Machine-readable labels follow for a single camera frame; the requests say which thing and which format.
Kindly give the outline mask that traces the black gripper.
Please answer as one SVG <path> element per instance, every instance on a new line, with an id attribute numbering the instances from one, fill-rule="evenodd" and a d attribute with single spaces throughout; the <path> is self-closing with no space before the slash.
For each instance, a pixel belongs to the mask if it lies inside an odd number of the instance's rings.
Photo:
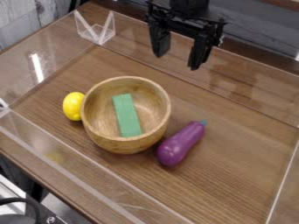
<path id="1" fill-rule="evenodd" d="M 189 67 L 198 70 L 211 54 L 211 39 L 223 36 L 226 19 L 210 10 L 211 0 L 147 0 L 146 21 L 154 55 L 161 58 L 171 48 L 171 32 L 194 38 Z"/>

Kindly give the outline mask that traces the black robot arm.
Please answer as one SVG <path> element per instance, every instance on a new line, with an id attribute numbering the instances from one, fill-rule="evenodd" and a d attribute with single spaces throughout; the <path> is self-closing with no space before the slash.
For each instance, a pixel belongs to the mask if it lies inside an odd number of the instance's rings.
<path id="1" fill-rule="evenodd" d="M 170 0 L 167 6 L 147 0 L 146 22 L 154 55 L 162 58 L 171 50 L 173 32 L 194 39 L 189 68 L 198 70 L 207 62 L 214 46 L 221 46 L 227 24 L 225 17 L 210 11 L 211 0 Z"/>

